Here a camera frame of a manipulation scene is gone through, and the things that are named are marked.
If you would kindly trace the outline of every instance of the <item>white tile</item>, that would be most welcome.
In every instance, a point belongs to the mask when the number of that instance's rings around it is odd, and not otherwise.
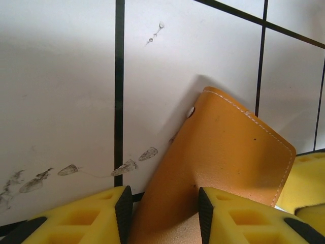
[[[114,186],[115,1],[1,1],[0,36],[0,189],[24,170],[4,225]]]
[[[160,22],[165,27],[154,37]],[[123,157],[138,169],[123,183],[133,194],[144,191],[205,86],[224,89],[254,111],[261,31],[195,1],[151,0],[145,7],[126,1]],[[158,154],[139,161],[150,147]]]
[[[316,150],[325,148],[325,90],[323,88],[317,130]]]
[[[325,43],[324,0],[269,0],[267,21]]]
[[[248,14],[263,18],[264,1],[263,0],[219,0],[223,4],[229,5],[235,9],[244,11]]]
[[[259,117],[304,153],[313,150],[324,50],[267,29]]]

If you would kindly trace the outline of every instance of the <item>orange leather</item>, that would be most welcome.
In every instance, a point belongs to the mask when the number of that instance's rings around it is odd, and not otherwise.
[[[199,187],[274,206],[296,151],[232,97],[207,87],[135,213],[130,243],[202,243]]]

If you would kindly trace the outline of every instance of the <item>white stitching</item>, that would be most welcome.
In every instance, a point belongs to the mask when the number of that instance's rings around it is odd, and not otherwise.
[[[281,182],[280,182],[279,188],[278,188],[278,190],[276,191],[275,196],[274,196],[274,198],[273,198],[273,201],[272,201],[272,203],[271,203],[271,207],[273,207],[273,206],[274,206],[274,205],[273,205],[273,204],[274,204],[274,201],[275,201],[275,199],[276,199],[276,197],[277,197],[277,195],[278,195],[278,193],[279,193],[279,191],[280,191],[280,188],[281,188],[281,186],[282,186],[282,183],[283,183],[284,177],[285,177],[286,173],[288,172],[288,169],[289,169],[289,166],[290,166],[290,162],[291,162],[291,160],[292,160],[292,158],[293,158],[293,152],[290,150],[289,147],[287,147],[286,145],[284,145],[282,141],[280,141],[278,138],[276,138],[276,137],[275,137],[273,134],[271,134],[267,129],[265,129],[262,125],[260,125],[260,124],[259,124],[259,123],[254,119],[254,118],[252,118],[252,117],[250,116],[250,113],[246,113],[246,111],[242,110],[240,107],[238,107],[238,106],[237,106],[236,104],[234,104],[232,101],[230,101],[229,99],[223,97],[222,95],[220,95],[220,94],[218,94],[218,93],[215,93],[214,91],[204,90],[203,92],[216,94],[217,96],[219,96],[219,97],[221,97],[222,99],[226,100],[228,103],[230,103],[231,105],[233,105],[234,107],[236,107],[239,111],[241,111],[243,114],[245,114],[247,117],[249,117],[249,118],[250,118],[250,119],[251,119],[255,124],[257,124],[259,127],[261,127],[264,131],[266,131],[269,135],[271,135],[272,137],[274,137],[278,142],[280,142],[280,143],[281,143],[285,148],[287,148],[287,149],[289,150],[289,152],[290,152],[290,160],[289,160],[289,163],[288,163],[287,168],[285,169],[285,172],[284,172],[284,175],[283,175],[282,180],[281,180]]]

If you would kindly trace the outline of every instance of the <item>orange leather case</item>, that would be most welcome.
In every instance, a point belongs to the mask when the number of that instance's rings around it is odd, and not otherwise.
[[[296,151],[228,94],[207,87],[135,213],[130,243],[202,243],[199,187],[274,206]]]

